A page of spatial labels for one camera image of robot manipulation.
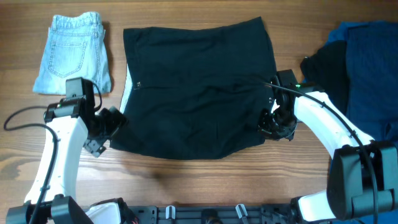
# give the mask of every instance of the denim fabric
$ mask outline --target denim fabric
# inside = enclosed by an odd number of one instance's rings
[[[104,35],[97,12],[54,16],[33,92],[64,95],[65,81],[76,77],[96,83],[102,93],[110,92]]]

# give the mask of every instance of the blue jeans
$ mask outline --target blue jeans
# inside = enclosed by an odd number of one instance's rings
[[[110,92],[104,35],[97,12],[54,16],[33,92],[64,95],[65,81],[76,77],[96,83],[101,93]]]

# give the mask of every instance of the black t-shirt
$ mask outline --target black t-shirt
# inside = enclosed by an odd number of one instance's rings
[[[129,124],[111,147],[167,159],[219,159],[264,143],[257,123],[270,110],[276,74],[260,17],[205,30],[125,29],[133,89]]]

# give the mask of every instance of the jeans pocket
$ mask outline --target jeans pocket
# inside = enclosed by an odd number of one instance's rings
[[[83,65],[86,46],[85,41],[74,44],[53,41],[49,62],[50,72],[60,78],[78,72]]]

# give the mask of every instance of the wood grain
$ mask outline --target wood grain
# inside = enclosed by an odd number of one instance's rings
[[[61,96],[32,93],[52,16],[98,11],[113,91],[104,106],[119,106],[126,77],[123,29],[175,27],[205,29],[261,16],[271,37],[278,70],[293,69],[327,40],[341,21],[397,21],[395,1],[131,1],[0,4],[0,121],[19,108],[48,105]],[[11,125],[38,122],[31,111]],[[44,130],[0,131],[0,223],[9,207],[22,205],[35,178],[44,146]],[[108,149],[99,159],[82,152],[77,182],[80,205],[123,197],[130,205],[235,205],[288,202],[326,187],[329,156],[304,125],[291,142],[237,152],[217,161],[171,161]]]

